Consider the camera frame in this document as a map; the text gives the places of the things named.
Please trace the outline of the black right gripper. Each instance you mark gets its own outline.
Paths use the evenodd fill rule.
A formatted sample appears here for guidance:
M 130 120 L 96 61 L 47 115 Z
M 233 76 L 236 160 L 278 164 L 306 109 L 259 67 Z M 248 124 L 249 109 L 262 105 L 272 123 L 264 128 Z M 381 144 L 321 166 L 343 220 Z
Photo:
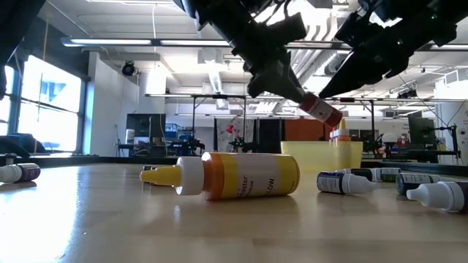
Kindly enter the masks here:
M 441 47 L 456 38 L 468 10 L 374 10 L 352 13 L 336 38 L 353 52 L 319 93 L 328 98 L 373 85 L 408 67 L 408 58 L 429 42 Z M 390 64 L 376 61 L 390 61 Z

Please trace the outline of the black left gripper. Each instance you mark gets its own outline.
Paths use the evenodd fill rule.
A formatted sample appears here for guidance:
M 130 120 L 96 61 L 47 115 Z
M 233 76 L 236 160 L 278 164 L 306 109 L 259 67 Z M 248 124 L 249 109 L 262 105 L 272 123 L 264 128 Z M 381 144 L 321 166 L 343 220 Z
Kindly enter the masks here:
M 285 46 L 306 35 L 302 15 L 296 13 L 271 25 L 250 20 L 230 40 L 233 54 L 242 57 L 245 70 L 255 75 L 249 81 L 249 95 L 252 98 L 268 92 L 297 103 L 303 101 L 305 91 L 290 65 L 291 53 L 285 51 Z M 281 74 L 259 73 L 274 59 L 282 63 Z

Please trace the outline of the large yellow food coloring bottle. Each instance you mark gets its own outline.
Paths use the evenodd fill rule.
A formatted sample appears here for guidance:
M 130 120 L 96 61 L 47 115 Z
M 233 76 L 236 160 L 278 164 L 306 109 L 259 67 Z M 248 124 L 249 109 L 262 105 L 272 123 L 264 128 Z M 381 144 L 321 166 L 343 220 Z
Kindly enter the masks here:
M 203 195 L 212 201 L 288 195 L 297 189 L 300 178 L 292 156 L 271 153 L 205 152 L 140 173 L 145 183 L 172 186 L 179 196 Z
M 336 161 L 338 168 L 350 168 L 352 158 L 351 137 L 346 126 L 346 121 L 343 118 L 340 120 L 338 129 L 336 130 L 336 137 L 333 142 L 336 148 Z

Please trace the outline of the small dark-green-label dropper bottle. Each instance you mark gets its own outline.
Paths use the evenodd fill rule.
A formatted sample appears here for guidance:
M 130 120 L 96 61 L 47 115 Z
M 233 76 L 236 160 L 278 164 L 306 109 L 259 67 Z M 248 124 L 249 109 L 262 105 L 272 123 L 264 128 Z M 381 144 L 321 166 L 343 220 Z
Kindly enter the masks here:
M 346 168 L 346 169 L 337 169 L 336 172 L 338 173 L 343 173 L 343 174 L 353 174 L 361 177 L 365 177 L 367 180 L 371 182 L 377 182 L 377 176 L 375 173 L 374 169 L 351 169 L 351 168 Z

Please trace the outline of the small pale-label dropper bottle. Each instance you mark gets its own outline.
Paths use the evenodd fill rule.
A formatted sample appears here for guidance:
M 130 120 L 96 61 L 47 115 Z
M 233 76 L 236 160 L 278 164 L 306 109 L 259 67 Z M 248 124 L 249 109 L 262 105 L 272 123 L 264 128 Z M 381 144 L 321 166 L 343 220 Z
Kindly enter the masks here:
M 380 169 L 380 180 L 382 182 L 396 182 L 396 177 L 401 173 L 398 167 L 384 167 Z

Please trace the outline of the orange partition panel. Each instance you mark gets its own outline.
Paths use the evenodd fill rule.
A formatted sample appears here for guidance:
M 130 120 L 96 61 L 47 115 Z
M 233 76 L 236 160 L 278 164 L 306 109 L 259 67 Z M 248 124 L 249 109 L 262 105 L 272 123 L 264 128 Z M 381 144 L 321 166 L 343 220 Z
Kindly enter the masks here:
M 331 128 L 318 120 L 287 119 L 284 124 L 286 141 L 325 141 L 330 132 Z

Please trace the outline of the black partition panel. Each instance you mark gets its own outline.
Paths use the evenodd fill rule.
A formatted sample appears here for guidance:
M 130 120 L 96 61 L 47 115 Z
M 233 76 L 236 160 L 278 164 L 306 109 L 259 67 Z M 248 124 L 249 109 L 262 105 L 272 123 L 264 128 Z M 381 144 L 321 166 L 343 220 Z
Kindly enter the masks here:
M 282 119 L 260 119 L 259 120 L 258 149 L 259 153 L 281 153 L 281 141 L 284 139 Z

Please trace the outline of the yellow translucent plastic bin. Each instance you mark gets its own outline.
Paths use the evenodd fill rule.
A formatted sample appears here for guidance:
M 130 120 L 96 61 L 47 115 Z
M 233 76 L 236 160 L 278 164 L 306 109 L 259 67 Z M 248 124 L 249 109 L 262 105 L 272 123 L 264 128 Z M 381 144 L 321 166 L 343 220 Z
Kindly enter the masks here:
M 283 141 L 281 149 L 295 158 L 302 173 L 357 169 L 363 155 L 363 143 L 353 141 Z

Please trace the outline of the dark background monitor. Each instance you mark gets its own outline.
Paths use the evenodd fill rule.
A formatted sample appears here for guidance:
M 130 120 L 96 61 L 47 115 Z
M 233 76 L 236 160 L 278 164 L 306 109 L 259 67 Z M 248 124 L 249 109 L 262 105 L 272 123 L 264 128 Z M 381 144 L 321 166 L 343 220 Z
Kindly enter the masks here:
M 434 121 L 428 118 L 409 118 L 409 138 L 414 145 L 433 147 L 437 143 Z

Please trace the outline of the black background robot arms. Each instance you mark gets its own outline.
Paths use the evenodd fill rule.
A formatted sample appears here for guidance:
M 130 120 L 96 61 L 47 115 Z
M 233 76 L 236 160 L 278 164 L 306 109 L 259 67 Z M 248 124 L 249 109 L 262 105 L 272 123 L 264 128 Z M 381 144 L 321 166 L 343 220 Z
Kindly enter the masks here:
M 236 137 L 233 141 L 228 142 L 228 145 L 233 147 L 234 152 L 239 150 L 243 153 L 256 152 L 258 144 L 256 142 L 246 142 L 243 137 Z M 189 136 L 187 140 L 180 142 L 171 142 L 168 147 L 170 150 L 174 150 L 177 156 L 202 156 L 205 152 L 205 145 Z

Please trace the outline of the black background stand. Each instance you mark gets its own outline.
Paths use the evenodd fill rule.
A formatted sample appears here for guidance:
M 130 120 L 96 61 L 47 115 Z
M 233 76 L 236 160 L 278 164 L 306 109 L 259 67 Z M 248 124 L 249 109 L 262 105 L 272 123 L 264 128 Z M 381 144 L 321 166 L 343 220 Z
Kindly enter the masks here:
M 445 155 L 452 155 L 452 156 L 455 156 L 457 159 L 459 159 L 461 157 L 461 151 L 458 149 L 456 129 L 457 129 L 456 125 L 441 126 L 441 127 L 435 128 L 435 130 L 438 130 L 438 131 L 448 131 L 449 135 L 452 137 L 453 149 L 447 150 L 445 152 Z

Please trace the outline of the small blue-label dropper bottle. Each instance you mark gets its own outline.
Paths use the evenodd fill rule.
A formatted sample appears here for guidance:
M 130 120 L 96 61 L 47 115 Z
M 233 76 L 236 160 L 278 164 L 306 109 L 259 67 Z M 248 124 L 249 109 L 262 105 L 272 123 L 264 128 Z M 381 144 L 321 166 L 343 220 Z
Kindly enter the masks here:
M 366 194 L 373 192 L 378 185 L 359 175 L 320 172 L 317 175 L 317 188 L 321 192 L 333 194 Z

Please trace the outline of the small navy-label dropper bottle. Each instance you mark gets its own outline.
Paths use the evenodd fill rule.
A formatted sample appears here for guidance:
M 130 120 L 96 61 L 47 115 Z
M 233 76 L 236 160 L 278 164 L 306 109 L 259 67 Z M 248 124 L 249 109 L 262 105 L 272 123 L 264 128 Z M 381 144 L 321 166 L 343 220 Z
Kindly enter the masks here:
M 399 195 L 406 195 L 408 190 L 413 190 L 424 183 L 437 183 L 440 181 L 438 175 L 425 175 L 414 173 L 400 173 L 396 176 L 396 190 Z

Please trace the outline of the small maroon-label dropper bottle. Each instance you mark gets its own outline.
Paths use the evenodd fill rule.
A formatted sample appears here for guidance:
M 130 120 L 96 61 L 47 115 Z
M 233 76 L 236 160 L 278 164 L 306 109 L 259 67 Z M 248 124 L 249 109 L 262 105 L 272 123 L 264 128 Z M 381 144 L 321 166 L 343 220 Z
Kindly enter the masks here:
M 407 198 L 425 207 L 468 212 L 468 181 L 440 181 L 420 184 L 407 191 Z

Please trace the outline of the long ceiling light strip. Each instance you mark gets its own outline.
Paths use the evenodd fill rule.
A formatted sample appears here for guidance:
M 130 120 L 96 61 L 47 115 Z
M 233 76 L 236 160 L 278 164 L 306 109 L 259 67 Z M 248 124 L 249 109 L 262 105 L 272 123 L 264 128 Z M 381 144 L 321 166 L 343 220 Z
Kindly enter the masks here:
M 230 47 L 219 39 L 105 39 L 105 38 L 61 38 L 66 47 Z M 286 45 L 288 49 L 297 50 L 351 50 L 343 42 L 334 41 L 296 41 Z M 468 44 L 446 44 L 438 47 L 435 44 L 425 44 L 419 52 L 468 52 Z

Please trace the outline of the large bright window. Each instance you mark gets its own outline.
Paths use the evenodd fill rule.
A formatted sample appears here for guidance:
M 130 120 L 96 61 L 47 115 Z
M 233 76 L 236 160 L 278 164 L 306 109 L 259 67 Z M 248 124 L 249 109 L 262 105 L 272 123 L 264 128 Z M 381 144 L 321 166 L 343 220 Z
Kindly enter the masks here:
M 78 127 L 83 82 L 35 56 L 23 71 L 4 68 L 6 96 L 0 100 L 0 135 L 30 134 L 32 150 L 73 152 Z

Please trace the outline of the dark bulky background object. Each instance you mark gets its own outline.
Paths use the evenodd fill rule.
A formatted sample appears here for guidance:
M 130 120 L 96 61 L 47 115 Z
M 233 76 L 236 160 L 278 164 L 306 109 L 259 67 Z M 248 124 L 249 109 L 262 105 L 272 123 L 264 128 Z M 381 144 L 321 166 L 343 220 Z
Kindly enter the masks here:
M 0 135 L 0 154 L 15 153 L 24 156 L 26 153 L 46 153 L 41 142 L 37 141 L 32 134 L 13 133 Z

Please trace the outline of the small purple-label dropper bottle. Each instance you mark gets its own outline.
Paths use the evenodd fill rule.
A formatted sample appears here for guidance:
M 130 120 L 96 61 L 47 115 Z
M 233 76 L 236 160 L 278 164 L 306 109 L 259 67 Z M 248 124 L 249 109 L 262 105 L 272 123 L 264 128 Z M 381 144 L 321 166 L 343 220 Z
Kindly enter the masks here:
M 37 164 L 10 164 L 0 167 L 0 183 L 23 183 L 37 179 L 41 169 Z

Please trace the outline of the black background rig frame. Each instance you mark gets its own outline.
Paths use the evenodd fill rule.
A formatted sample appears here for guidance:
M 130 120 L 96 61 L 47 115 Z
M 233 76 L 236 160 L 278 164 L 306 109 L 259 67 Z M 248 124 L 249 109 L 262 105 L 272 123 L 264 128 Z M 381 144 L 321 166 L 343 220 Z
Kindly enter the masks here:
M 375 132 L 375 109 L 374 109 L 374 100 L 373 99 L 364 99 L 364 98 L 352 98 L 352 97 L 331 97 L 326 98 L 326 101 L 330 102 L 341 102 L 341 103 L 354 103 L 359 102 L 365 109 L 371 113 L 371 152 L 374 156 L 377 155 L 377 150 L 375 148 L 376 143 L 376 132 Z
M 192 94 L 189 95 L 193 99 L 193 105 L 192 105 L 192 137 L 195 138 L 195 113 L 197 107 L 202 104 L 207 98 L 212 98 L 212 99 L 242 99 L 244 101 L 244 104 L 241 104 L 241 108 L 243 109 L 243 137 L 245 141 L 245 136 L 246 136 L 246 100 L 247 96 L 246 95 L 232 95 L 232 94 Z M 203 100 L 199 103 L 196 104 L 197 98 L 203 98 Z

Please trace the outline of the white wall air vent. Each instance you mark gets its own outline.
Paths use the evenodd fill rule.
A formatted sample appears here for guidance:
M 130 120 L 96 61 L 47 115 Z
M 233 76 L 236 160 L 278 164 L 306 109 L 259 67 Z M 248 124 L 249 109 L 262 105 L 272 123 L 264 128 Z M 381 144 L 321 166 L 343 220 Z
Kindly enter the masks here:
M 468 80 L 468 68 L 455 69 L 445 74 L 445 85 L 453 85 Z

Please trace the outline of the black aluminium table frame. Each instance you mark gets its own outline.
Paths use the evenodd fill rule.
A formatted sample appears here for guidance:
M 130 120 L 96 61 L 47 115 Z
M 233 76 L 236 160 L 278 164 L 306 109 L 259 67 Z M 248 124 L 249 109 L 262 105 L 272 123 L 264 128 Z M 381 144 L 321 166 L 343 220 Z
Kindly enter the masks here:
M 110 156 L 32 156 L 29 158 L 0 156 L 0 167 L 9 164 L 35 163 L 41 167 L 63 167 L 85 164 L 152 164 L 173 165 L 176 159 L 148 157 L 110 157 Z M 441 175 L 468 177 L 468 165 L 427 164 L 417 162 L 364 160 L 359 168 L 398 167 L 409 172 L 425 172 Z

